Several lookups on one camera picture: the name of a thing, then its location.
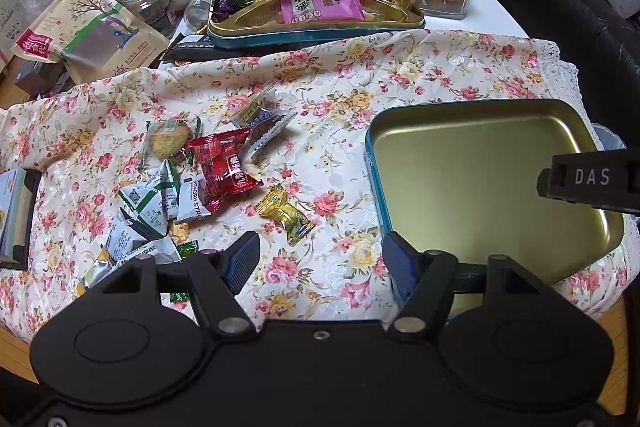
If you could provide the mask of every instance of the floral tablecloth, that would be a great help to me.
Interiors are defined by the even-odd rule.
[[[271,83],[298,115],[246,170],[267,187],[284,184],[315,229],[289,247],[281,228],[255,214],[264,193],[256,189],[218,216],[171,231],[175,241],[198,239],[201,248],[225,248],[244,230],[259,233],[261,260],[238,296],[258,325],[265,317],[389,320],[396,312],[364,161],[364,135],[380,110],[555,97],[586,118],[575,68],[559,60],[551,42],[428,30],[136,70],[15,105],[0,114],[0,165],[34,167],[44,175],[30,269],[0,272],[2,322],[30,341],[76,298],[76,284],[107,238],[117,190],[148,175],[138,169],[146,120],[197,114],[204,133],[226,130],[230,112]],[[559,283],[559,291],[592,315],[606,311],[638,273],[639,246],[638,231],[625,217],[621,246]],[[185,304],[174,307],[190,311]]]

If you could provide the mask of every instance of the pink snack package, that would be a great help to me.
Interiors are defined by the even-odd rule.
[[[363,21],[360,0],[280,0],[285,24]]]

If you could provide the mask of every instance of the qr code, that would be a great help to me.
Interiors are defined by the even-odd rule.
[[[136,192],[135,188],[131,189],[131,192],[129,193],[129,199],[133,204],[138,204],[138,202],[140,201],[140,195]]]

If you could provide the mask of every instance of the gold metal tray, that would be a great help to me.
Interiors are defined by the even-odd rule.
[[[264,0],[240,10],[221,23],[209,20],[209,33],[218,38],[235,38],[270,32],[298,32],[312,30],[411,30],[424,25],[424,15],[417,10],[403,10],[383,0],[360,0],[367,15],[365,22],[314,22],[279,24],[282,9],[280,0]]]
[[[367,133],[384,229],[418,251],[445,250],[461,263],[506,254],[547,283],[594,263],[622,240],[620,214],[536,191],[553,155],[594,150],[580,116],[561,100],[391,108]],[[454,308],[478,301],[456,296]]]

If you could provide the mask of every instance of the leather couch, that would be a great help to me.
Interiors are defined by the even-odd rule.
[[[533,38],[554,41],[578,68],[591,121],[640,146],[640,26],[606,0],[498,0]]]

